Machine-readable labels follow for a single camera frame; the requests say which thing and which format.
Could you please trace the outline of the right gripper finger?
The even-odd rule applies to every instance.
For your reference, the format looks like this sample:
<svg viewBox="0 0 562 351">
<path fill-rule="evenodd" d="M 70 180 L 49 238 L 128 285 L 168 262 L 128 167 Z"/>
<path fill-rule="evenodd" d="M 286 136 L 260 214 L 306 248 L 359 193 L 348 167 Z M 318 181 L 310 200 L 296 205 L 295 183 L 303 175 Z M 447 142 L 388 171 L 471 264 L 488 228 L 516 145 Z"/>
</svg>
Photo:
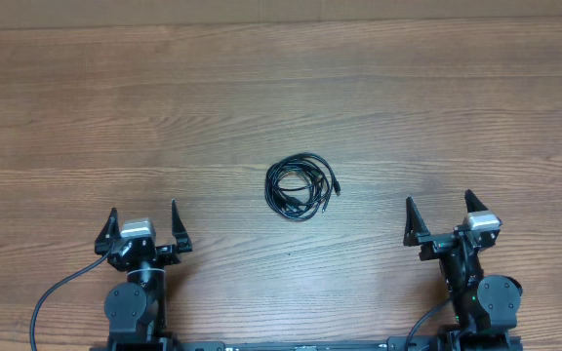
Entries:
<svg viewBox="0 0 562 351">
<path fill-rule="evenodd" d="M 485 212 L 488 210 L 471 189 L 467 189 L 464 192 L 464 200 L 469 213 Z"/>
<path fill-rule="evenodd" d="M 431 235 L 427 229 L 414 199 L 406 199 L 406 225 L 403 245 L 407 247 L 422 245 Z"/>
</svg>

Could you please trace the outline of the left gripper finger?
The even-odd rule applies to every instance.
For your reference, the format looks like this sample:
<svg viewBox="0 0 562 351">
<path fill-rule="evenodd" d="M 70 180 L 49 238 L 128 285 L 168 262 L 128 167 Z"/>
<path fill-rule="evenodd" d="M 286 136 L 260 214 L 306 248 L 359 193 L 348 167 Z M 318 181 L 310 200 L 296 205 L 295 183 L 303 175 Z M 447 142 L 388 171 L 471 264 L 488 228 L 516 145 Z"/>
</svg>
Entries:
<svg viewBox="0 0 562 351">
<path fill-rule="evenodd" d="M 189 253 L 192 251 L 191 239 L 181 221 L 181 217 L 178 211 L 177 201 L 172 200 L 172 235 L 177 242 L 177 251 L 182 253 Z"/>
<path fill-rule="evenodd" d="M 114 240 L 119 237 L 120 230 L 118 225 L 118 213 L 116 208 L 112 208 L 108 219 L 103 226 L 100 234 L 95 240 L 95 254 L 105 255 Z"/>
</svg>

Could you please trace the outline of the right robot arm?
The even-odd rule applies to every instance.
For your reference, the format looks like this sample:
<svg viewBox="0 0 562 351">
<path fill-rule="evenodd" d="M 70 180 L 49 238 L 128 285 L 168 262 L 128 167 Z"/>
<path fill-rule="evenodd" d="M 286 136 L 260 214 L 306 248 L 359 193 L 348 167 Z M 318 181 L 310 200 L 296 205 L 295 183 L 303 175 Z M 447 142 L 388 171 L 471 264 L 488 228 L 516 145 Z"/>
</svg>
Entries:
<svg viewBox="0 0 562 351">
<path fill-rule="evenodd" d="M 404 338 L 404 350 L 521 350 L 522 341 L 509 332 L 517 326 L 523 288 L 508 276 L 489 275 L 479 254 L 493 247 L 502 220 L 470 190 L 464 192 L 467 214 L 449 233 L 431 233 L 413 198 L 406 199 L 403 245 L 420 248 L 422 261 L 437 259 L 448 297 L 432 307 Z M 446 305 L 456 322 L 441 326 L 434 336 L 418 336 L 422 324 Z"/>
</svg>

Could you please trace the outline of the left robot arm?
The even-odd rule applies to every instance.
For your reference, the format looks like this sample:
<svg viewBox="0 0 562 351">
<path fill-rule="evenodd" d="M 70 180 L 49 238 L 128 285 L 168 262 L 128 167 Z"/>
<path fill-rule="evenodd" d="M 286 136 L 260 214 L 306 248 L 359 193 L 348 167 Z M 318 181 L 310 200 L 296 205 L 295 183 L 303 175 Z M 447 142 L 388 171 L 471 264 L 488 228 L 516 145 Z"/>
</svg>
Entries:
<svg viewBox="0 0 562 351">
<path fill-rule="evenodd" d="M 171 203 L 170 245 L 156 244 L 156 231 L 148 218 L 118 222 L 115 209 L 95 241 L 95 254 L 126 281 L 115 286 L 104 300 L 109 322 L 107 350 L 181 350 L 181 343 L 167 330 L 166 267 L 179 264 L 180 255 L 192 251 L 177 202 Z"/>
</svg>

